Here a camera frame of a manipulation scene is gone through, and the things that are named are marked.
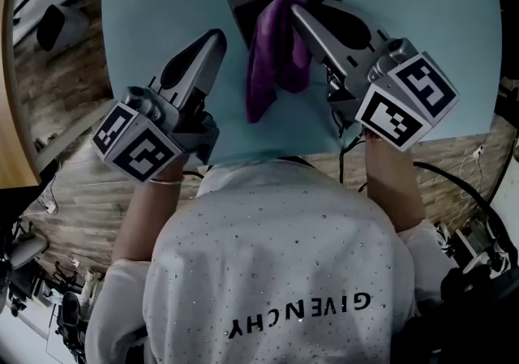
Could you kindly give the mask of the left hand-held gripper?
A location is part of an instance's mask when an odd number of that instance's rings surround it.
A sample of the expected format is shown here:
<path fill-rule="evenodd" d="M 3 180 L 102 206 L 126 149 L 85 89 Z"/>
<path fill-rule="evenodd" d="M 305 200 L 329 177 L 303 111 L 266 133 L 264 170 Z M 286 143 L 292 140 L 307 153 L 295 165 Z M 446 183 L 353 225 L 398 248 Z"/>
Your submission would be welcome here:
<path fill-rule="evenodd" d="M 92 137 L 100 158 L 140 183 L 182 155 L 206 165 L 219 129 L 205 99 L 226 50 L 225 34 L 213 28 L 171 58 L 159 79 L 127 87 Z"/>

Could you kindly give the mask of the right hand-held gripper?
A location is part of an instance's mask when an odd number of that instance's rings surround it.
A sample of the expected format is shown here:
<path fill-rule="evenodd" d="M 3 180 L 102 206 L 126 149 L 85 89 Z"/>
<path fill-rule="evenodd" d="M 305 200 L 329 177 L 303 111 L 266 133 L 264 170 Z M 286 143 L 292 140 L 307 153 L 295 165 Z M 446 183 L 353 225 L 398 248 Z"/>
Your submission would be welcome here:
<path fill-rule="evenodd" d="M 407 38 L 389 36 L 367 13 L 338 1 L 291 7 L 294 29 L 327 70 L 328 98 L 400 151 L 417 143 L 459 101 L 448 77 Z"/>

